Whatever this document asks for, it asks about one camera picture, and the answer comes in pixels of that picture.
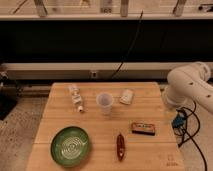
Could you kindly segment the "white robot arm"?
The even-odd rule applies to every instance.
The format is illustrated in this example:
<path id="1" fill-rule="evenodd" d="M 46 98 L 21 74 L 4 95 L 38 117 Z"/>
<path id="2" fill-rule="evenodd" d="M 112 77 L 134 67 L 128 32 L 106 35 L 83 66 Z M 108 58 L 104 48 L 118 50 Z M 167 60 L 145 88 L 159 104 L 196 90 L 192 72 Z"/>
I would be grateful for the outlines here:
<path id="1" fill-rule="evenodd" d="M 210 67 L 204 62 L 172 69 L 167 75 L 168 85 L 162 92 L 165 105 L 165 121 L 171 124 L 176 117 L 176 110 L 183 107 L 188 99 L 201 105 L 213 114 L 213 86 L 210 79 Z"/>

